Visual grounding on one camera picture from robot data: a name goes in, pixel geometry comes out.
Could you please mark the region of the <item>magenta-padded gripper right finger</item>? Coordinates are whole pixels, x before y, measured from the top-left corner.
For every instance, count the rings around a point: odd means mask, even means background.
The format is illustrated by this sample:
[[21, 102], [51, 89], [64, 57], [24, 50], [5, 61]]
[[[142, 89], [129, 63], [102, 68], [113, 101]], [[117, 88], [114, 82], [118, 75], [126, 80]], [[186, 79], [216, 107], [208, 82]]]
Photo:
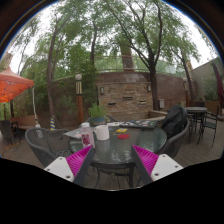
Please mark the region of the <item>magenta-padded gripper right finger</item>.
[[167, 154], [156, 155], [140, 146], [133, 145], [131, 154], [144, 185], [182, 169], [182, 166]]

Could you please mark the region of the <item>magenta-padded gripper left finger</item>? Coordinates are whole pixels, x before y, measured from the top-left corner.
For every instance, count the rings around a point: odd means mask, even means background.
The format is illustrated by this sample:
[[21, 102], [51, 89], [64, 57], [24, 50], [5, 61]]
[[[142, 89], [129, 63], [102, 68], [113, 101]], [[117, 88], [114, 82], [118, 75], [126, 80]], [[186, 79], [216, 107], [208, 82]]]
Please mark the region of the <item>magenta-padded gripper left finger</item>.
[[45, 168], [45, 171], [82, 186], [93, 156], [93, 146], [88, 146], [67, 158], [58, 157]]

